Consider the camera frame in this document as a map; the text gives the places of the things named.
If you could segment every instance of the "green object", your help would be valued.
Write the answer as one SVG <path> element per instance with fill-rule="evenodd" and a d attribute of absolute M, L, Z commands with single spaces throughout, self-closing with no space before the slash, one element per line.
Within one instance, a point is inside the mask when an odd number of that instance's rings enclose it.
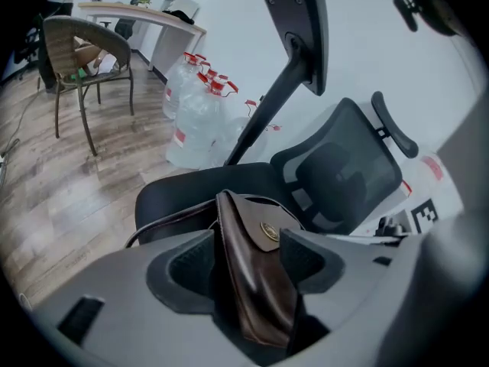
<path fill-rule="evenodd" d="M 78 75 L 81 79 L 83 79 L 86 76 L 86 72 L 83 70 L 83 68 L 78 69 Z M 71 75 L 71 78 L 73 80 L 76 80 L 76 75 Z"/>
<path fill-rule="evenodd" d="M 138 3 L 145 4 L 147 6 L 148 4 L 151 4 L 151 0 L 138 0 Z"/>

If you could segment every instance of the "wooden chair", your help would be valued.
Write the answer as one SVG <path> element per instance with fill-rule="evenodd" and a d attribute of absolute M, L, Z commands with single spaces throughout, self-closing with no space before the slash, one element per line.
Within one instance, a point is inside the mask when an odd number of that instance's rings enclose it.
<path fill-rule="evenodd" d="M 58 112 L 60 107 L 60 89 L 61 85 L 66 88 L 77 88 L 79 110 L 82 114 L 83 128 L 85 129 L 86 138 L 89 142 L 93 156 L 97 155 L 93 145 L 92 136 L 88 123 L 86 121 L 85 99 L 86 92 L 92 84 L 97 86 L 97 99 L 100 104 L 100 83 L 112 80 L 129 79 L 131 89 L 129 93 L 129 109 L 131 115 L 134 115 L 132 105 L 132 95 L 134 91 L 134 79 L 131 71 L 131 48 L 129 43 L 116 34 L 114 31 L 104 28 L 99 24 L 84 21 L 83 19 L 71 18 L 70 16 L 53 16 L 44 20 L 44 36 L 46 38 L 47 53 L 49 55 L 53 71 L 57 77 L 57 91 L 54 124 L 56 127 L 56 137 L 60 137 L 58 129 Z M 109 73 L 101 73 L 96 76 L 79 76 L 79 65 L 76 59 L 74 37 L 82 38 L 89 43 L 107 50 L 114 55 L 118 62 L 118 68 Z"/>

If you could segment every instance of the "person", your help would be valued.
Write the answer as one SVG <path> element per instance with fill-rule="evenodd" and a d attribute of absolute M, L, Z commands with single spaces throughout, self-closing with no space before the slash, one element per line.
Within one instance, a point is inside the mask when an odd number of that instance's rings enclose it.
<path fill-rule="evenodd" d="M 73 0 L 47 0 L 43 9 L 41 10 L 41 17 L 43 20 L 54 15 L 71 15 L 73 9 Z M 40 26 L 39 31 L 39 52 L 38 62 L 39 74 L 46 87 L 47 93 L 54 94 L 56 92 L 57 79 L 53 72 L 53 67 L 49 60 L 46 48 L 46 39 L 44 37 L 43 26 Z"/>

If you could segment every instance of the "plastic water jug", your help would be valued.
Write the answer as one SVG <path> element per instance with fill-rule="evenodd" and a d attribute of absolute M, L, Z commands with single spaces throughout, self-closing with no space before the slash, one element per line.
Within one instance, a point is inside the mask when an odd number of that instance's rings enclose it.
<path fill-rule="evenodd" d="M 167 160 L 177 167 L 199 169 L 208 155 L 219 127 L 219 113 L 230 93 L 238 87 L 224 75 L 215 76 L 211 83 L 199 73 L 200 86 L 180 98 L 175 119 L 175 132 L 167 149 Z M 234 91 L 222 94 L 225 86 Z"/>
<path fill-rule="evenodd" d="M 256 106 L 256 102 L 247 100 L 245 102 L 250 108 Z M 224 165 L 225 161 L 229 158 L 233 148 L 238 143 L 239 136 L 244 131 L 246 125 L 250 121 L 250 114 L 248 117 L 237 117 L 230 122 L 226 122 L 219 130 L 216 140 L 212 143 L 207 158 L 204 160 L 201 170 L 206 168 L 220 167 Z M 263 154 L 264 149 L 267 146 L 267 135 L 269 128 L 278 131 L 280 127 L 276 125 L 270 125 L 266 128 L 266 132 L 262 132 L 255 143 L 245 152 L 241 163 L 251 163 L 257 161 L 257 159 Z"/>
<path fill-rule="evenodd" d="M 199 72 L 206 78 L 205 83 L 211 83 L 212 79 L 218 76 L 217 71 L 211 68 L 211 64 L 207 61 L 201 62 Z M 180 92 L 180 100 L 202 88 L 202 79 L 199 76 L 199 72 L 192 73 L 185 82 Z"/>
<path fill-rule="evenodd" d="M 168 74 L 168 81 L 165 86 L 163 113 L 169 119 L 175 119 L 180 104 L 180 93 L 185 83 L 198 72 L 201 63 L 206 59 L 200 54 L 194 56 L 189 53 L 184 53 L 183 58 L 183 62 Z"/>

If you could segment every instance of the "black chair seat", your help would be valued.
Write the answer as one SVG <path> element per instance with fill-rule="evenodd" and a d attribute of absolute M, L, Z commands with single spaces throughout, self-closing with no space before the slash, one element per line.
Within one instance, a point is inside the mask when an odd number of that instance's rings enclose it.
<path fill-rule="evenodd" d="M 215 198 L 224 189 L 239 194 L 269 197 L 285 206 L 303 223 L 302 212 L 287 191 L 277 172 L 268 163 L 238 164 L 195 171 L 149 183 L 136 200 L 135 220 L 139 229 L 161 217 Z M 181 222 L 171 229 L 147 232 L 139 240 L 148 243 L 171 235 L 195 230 L 192 222 Z"/>

